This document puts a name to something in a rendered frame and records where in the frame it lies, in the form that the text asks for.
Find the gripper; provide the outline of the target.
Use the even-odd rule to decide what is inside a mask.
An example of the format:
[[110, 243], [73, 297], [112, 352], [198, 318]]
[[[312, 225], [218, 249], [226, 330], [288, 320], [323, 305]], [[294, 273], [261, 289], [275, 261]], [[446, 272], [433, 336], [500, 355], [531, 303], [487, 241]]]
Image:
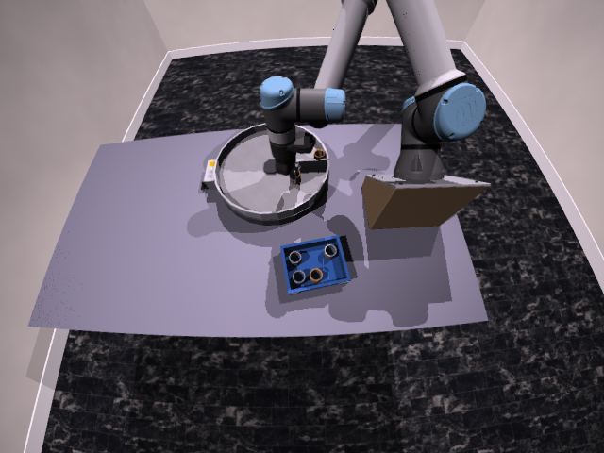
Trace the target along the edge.
[[290, 182], [296, 184], [296, 177], [299, 176], [299, 165], [295, 164], [296, 153], [310, 154], [316, 138], [308, 132], [300, 130], [298, 133], [295, 132], [295, 125], [286, 133], [276, 134], [269, 131], [268, 128], [267, 132], [272, 155], [276, 161], [277, 173], [284, 176], [290, 175]]

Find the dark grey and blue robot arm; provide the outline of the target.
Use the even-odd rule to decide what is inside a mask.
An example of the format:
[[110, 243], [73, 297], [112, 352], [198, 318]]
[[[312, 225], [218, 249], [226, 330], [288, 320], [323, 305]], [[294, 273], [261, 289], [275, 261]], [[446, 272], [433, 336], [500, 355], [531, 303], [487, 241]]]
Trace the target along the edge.
[[[408, 56], [418, 89], [403, 104], [401, 148], [394, 177], [444, 179], [441, 142], [475, 133], [486, 112], [485, 97], [458, 71], [434, 0], [386, 0]], [[294, 122], [314, 128], [344, 119], [345, 77], [368, 15], [378, 0], [341, 0], [337, 23], [314, 89], [294, 88], [287, 77], [260, 85], [266, 127], [286, 133]], [[418, 95], [418, 96], [417, 96]], [[297, 117], [296, 117], [297, 116]]]

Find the blue crate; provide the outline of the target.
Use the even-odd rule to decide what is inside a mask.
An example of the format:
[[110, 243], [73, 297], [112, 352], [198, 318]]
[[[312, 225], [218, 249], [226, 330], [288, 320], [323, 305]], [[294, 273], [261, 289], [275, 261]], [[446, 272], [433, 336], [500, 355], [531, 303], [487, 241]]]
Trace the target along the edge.
[[[328, 260], [324, 256], [325, 247], [329, 244], [334, 245], [337, 249], [332, 260]], [[351, 281], [339, 235], [282, 245], [280, 250], [289, 295]], [[301, 254], [302, 261], [298, 266], [291, 265], [289, 260], [290, 254], [294, 251]], [[320, 269], [323, 273], [323, 277], [318, 283], [310, 281], [310, 271], [315, 268]], [[297, 270], [303, 271], [306, 276], [305, 282], [301, 285], [297, 285], [293, 281], [293, 274]]]

